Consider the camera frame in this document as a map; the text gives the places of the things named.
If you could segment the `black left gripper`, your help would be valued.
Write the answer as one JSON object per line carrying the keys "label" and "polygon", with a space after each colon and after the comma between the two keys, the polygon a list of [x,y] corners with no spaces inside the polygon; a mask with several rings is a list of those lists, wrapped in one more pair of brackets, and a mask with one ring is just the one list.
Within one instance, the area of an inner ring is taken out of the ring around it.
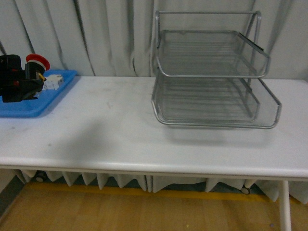
{"label": "black left gripper", "polygon": [[43,85],[40,80],[26,79],[20,56],[10,54],[0,57],[0,96],[3,103],[34,100],[34,95],[42,90]]}

